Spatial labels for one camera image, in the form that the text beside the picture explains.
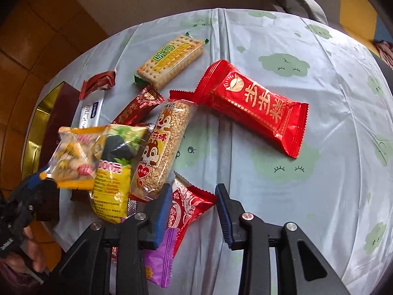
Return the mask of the person's left hand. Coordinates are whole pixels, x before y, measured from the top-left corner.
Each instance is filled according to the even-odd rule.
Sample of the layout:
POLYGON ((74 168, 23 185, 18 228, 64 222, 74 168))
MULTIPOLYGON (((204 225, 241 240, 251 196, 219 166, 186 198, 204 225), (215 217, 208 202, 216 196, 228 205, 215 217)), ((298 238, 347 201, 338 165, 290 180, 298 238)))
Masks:
MULTIPOLYGON (((30 226, 23 229, 26 237, 26 255, 32 260, 33 269, 36 272, 42 273, 46 268, 45 255, 35 239, 34 233, 30 226)), ((6 258, 1 259, 1 263, 8 265, 14 272, 26 274, 28 273, 25 260, 15 253, 9 253, 6 258)))

